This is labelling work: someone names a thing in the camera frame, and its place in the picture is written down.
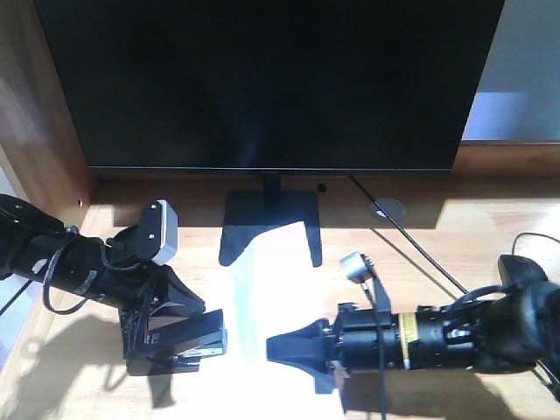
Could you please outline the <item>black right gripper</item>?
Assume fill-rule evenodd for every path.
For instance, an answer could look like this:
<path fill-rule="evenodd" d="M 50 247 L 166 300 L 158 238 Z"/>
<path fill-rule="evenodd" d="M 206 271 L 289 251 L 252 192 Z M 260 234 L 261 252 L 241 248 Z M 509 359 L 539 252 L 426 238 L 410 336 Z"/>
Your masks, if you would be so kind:
<path fill-rule="evenodd" d="M 337 387 L 335 368 L 353 375 L 401 366 L 397 316 L 342 304 L 334 321 L 321 318 L 267 338 L 266 355 L 277 363 L 313 363 L 310 375 L 315 393 L 331 394 Z"/>

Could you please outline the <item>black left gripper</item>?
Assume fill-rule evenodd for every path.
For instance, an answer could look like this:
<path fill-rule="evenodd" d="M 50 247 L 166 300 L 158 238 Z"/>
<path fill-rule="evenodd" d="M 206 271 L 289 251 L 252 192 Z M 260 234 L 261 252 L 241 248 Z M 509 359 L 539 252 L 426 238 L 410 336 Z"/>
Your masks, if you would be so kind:
<path fill-rule="evenodd" d="M 150 314 L 201 315 L 206 310 L 204 300 L 171 267 L 154 262 L 140 262 L 134 269 L 124 271 L 105 269 L 94 283 L 94 300 L 120 309 L 126 361 L 142 359 L 148 354 Z"/>

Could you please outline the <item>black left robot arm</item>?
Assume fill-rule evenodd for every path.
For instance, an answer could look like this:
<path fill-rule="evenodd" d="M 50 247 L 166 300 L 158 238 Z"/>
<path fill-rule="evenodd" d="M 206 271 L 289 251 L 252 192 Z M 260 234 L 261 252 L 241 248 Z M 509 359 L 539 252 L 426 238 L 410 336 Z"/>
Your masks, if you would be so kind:
<path fill-rule="evenodd" d="M 119 311 L 127 360 L 185 356 L 205 303 L 169 266 L 178 248 L 178 216 L 165 199 L 106 241 L 10 195 L 1 197 L 1 277 L 18 275 Z"/>

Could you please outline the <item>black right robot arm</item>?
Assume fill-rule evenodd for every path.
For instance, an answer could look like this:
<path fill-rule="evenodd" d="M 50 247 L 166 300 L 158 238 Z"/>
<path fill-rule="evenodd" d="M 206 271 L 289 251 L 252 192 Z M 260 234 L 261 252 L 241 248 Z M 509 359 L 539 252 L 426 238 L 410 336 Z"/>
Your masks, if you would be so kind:
<path fill-rule="evenodd" d="M 348 375 L 389 369 L 471 369 L 512 374 L 543 364 L 559 377 L 559 287 L 551 282 L 487 286 L 443 307 L 393 313 L 382 295 L 370 309 L 340 304 L 334 322 L 266 341 L 268 361 L 313 376 L 319 394 Z"/>

